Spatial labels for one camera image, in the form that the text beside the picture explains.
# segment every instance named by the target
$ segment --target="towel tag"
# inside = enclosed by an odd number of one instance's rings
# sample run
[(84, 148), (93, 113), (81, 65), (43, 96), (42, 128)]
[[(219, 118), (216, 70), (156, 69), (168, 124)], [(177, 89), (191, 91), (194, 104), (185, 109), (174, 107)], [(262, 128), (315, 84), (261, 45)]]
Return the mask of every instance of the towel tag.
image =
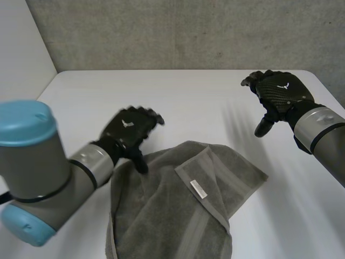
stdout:
[(203, 188), (201, 188), (201, 186), (198, 184), (196, 180), (191, 181), (190, 184), (193, 186), (195, 191), (199, 194), (201, 199), (207, 196), (207, 193), (204, 191)]

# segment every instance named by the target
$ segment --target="gray towel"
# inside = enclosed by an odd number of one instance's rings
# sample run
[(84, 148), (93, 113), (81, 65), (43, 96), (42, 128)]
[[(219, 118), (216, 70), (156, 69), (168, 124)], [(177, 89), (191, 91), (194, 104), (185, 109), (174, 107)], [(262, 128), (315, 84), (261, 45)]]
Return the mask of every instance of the gray towel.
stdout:
[(107, 258), (229, 259), (228, 219), (267, 175), (229, 147), (192, 141), (146, 161), (148, 175), (128, 162), (112, 176)]

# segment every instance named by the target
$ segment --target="gray cylindrical joint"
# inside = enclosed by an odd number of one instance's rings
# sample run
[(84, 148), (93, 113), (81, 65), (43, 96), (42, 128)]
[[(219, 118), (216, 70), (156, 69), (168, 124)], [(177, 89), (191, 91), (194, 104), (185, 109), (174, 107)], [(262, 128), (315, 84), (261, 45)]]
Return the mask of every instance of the gray cylindrical joint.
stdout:
[(70, 167), (47, 105), (0, 104), (0, 175), (18, 200), (41, 199), (67, 184)]
[(58, 133), (27, 147), (0, 147), (0, 173), (15, 198), (47, 196), (65, 185), (70, 166)]

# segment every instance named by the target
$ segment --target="robotic hand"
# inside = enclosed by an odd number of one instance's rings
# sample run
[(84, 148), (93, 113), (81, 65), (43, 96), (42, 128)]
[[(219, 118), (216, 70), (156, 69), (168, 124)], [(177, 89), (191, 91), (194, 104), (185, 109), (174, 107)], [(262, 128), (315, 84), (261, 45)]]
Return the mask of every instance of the robotic hand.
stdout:
[(345, 120), (316, 104), (307, 87), (289, 72), (253, 72), (242, 82), (256, 94), (267, 113), (255, 130), (266, 135), (275, 122), (286, 121), (297, 146), (313, 154), (345, 187)]
[(0, 173), (13, 201), (1, 214), (19, 239), (43, 246), (84, 202), (111, 177), (120, 158), (148, 173), (140, 144), (163, 118), (153, 110), (129, 107), (105, 127), (100, 139), (66, 159), (56, 121), (38, 101), (0, 104)]
[(131, 159), (141, 174), (148, 172), (139, 146), (158, 124), (164, 125), (162, 116), (152, 109), (129, 107), (121, 110), (105, 127), (101, 137), (93, 144), (103, 148), (116, 164), (119, 158)]

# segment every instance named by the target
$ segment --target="wrist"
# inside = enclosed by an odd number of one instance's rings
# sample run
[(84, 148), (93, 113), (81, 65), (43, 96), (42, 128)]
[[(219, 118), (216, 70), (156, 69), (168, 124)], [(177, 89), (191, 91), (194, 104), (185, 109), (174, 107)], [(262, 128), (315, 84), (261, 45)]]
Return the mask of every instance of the wrist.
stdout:
[(296, 123), (304, 114), (319, 107), (324, 107), (324, 105), (316, 104), (313, 101), (299, 101), (287, 111), (285, 119), (294, 131)]
[(115, 165), (118, 163), (118, 160), (123, 157), (123, 149), (114, 140), (112, 137), (104, 136), (101, 137), (99, 140), (91, 142), (92, 144), (99, 146), (102, 148), (112, 159), (112, 162)]

